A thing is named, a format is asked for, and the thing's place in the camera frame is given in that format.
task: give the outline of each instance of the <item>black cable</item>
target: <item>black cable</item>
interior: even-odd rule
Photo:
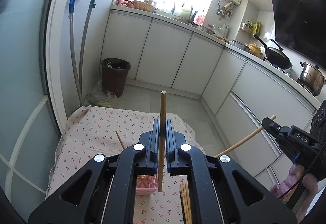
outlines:
[[[314,158],[314,160],[312,161],[312,163],[309,165],[309,167],[307,168],[307,170],[305,170],[305,172],[301,175],[301,177],[299,178],[299,180],[289,189],[287,190],[284,194],[282,194],[278,199],[282,199],[284,196],[286,196],[289,191],[291,191],[300,181],[302,181],[302,179],[304,178],[304,176],[309,172],[309,170],[311,169],[311,167],[314,165],[315,161],[317,160],[317,158],[319,157],[319,155],[321,154],[321,152],[323,151],[324,147],[326,145],[326,141],[324,143],[324,145],[322,146],[322,148],[320,149],[320,151],[318,152],[318,154],[316,155],[316,157]]]

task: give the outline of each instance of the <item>floral tablecloth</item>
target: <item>floral tablecloth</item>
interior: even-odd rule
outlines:
[[[51,195],[68,178],[98,153],[106,156],[122,152],[115,134],[118,131],[128,147],[138,142],[140,134],[153,129],[159,114],[143,113],[104,107],[81,107],[68,119],[55,154],[55,165],[50,172],[47,195]],[[172,129],[183,133],[187,143],[203,148],[195,141],[195,133],[176,114],[167,114]],[[183,223],[180,184],[186,176],[170,176],[164,162],[163,191],[150,196],[136,196],[133,224]]]

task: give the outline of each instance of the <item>pink basket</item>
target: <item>pink basket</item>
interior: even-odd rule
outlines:
[[[136,185],[136,196],[149,196],[156,192],[159,188],[159,182],[157,180],[157,175],[154,176],[146,176],[140,175],[141,178],[146,177],[146,180],[141,183],[141,178],[137,177],[137,185]]]

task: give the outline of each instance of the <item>tile floor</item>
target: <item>tile floor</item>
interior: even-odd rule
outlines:
[[[160,92],[126,84],[123,95],[114,100],[113,108],[147,113],[160,112]],[[200,100],[167,94],[167,113],[177,114],[194,131],[196,141],[207,155],[224,151],[225,145]]]

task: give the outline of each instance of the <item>brown trash can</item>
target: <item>brown trash can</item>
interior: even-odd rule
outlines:
[[[126,84],[128,71],[131,66],[128,61],[119,58],[102,60],[102,89],[115,93],[119,98]]]

